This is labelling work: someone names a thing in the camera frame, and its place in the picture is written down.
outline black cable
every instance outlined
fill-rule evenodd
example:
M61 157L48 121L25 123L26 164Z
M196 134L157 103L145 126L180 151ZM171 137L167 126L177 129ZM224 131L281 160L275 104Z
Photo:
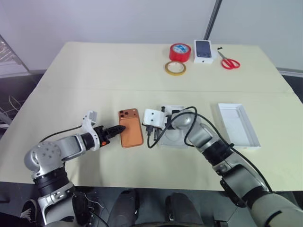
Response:
M71 131L71 130L75 130L75 129L81 128L81 126L82 126L82 125L77 126L77 127L75 127L75 128L72 128L72 129L67 129L67 130L63 130L63 131L59 131L59 132L53 133L53 134L51 134L51 135L49 135L49 136L43 138L43 139L40 141L40 143L43 142L44 140L47 140L48 138L50 138L50 137L52 137L52 136L55 136L55 135L57 135L57 134L64 133L64 132L67 132L67 131Z
M196 123L196 120L197 120L197 117L198 117L198 110L194 106L190 106L190 107L185 108L185 110L188 110L188 109L194 109L195 110L195 116L194 116L194 120L193 120L188 132L186 133L186 135L184 137L184 143L189 147L195 147L194 145L191 145L191 144L187 143L186 140L187 140L188 135L190 134L190 132L192 131L192 129L193 129L195 123Z
M163 136L163 134L165 133L165 131L168 129L168 127L171 126L171 124L173 123L174 120L176 120L178 117L182 116L182 115L185 115L185 114L194 114L195 116L199 116L201 117L202 119L204 119L212 128L213 130L217 133L217 135L219 136L219 138L227 145L227 146L230 146L230 144L222 137L222 135L220 134L220 132L217 130L217 128L210 122L210 120L208 120L206 117L204 117L203 115L201 114L198 114L198 113L193 113L193 112L183 112L183 113L180 113L179 115L175 116L173 119L171 119L170 122L167 123L166 127L163 129L162 133L159 135L159 137L155 140L155 142L150 145L150 142L149 142L149 139L150 139L150 136L148 135L147 136L147 146L148 148L153 148L158 142L159 140L161 139L161 137ZM265 179L264 175L259 171L259 169L248 159L246 158L243 154L241 154L239 151L237 151L235 148L232 148L231 147L231 150L234 151L235 153L237 153L239 156L241 156L246 162L248 162L254 169L255 171L261 176L261 178L263 179L266 187L268 188L268 190L270 192L273 192L271 187L269 186L269 183L267 182L267 180Z
M108 224L105 222L105 220L103 220L98 214L96 214L96 213L94 213L92 211L90 211L90 213L92 215L94 215L95 217L97 217L106 227L109 227Z

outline white wall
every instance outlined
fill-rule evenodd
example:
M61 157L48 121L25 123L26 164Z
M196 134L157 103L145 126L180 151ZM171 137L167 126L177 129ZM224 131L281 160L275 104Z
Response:
M259 45L276 67L303 70L303 0L223 0L209 39Z
M44 70L67 41L192 43L214 2L0 0L0 34L30 70Z

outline tape roll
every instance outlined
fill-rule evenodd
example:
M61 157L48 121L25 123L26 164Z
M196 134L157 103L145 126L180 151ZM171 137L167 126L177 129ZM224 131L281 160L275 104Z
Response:
M172 61L186 62L191 53L190 46L186 44L173 44L170 46L169 58Z
M167 62L164 66L165 71L173 76L180 76L185 73L186 66L185 64L179 62L179 61L170 61Z

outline phone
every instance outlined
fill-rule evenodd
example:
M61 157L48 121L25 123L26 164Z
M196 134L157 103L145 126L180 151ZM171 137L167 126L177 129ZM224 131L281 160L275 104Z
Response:
M143 135L138 110L128 109L119 111L119 124L126 128L121 133L123 148L135 147L143 144Z
M200 58L211 58L212 57L212 52L210 50L209 41L196 40L195 43L196 43L195 46L196 46L197 57L200 57Z

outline red scissors handle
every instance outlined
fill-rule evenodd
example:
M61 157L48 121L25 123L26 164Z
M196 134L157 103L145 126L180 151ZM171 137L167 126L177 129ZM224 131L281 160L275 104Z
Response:
M238 67L240 67L240 63L234 59L230 59L230 58L225 58L221 61L221 65L223 66L223 68L227 69L227 70L232 70L232 69L237 69Z

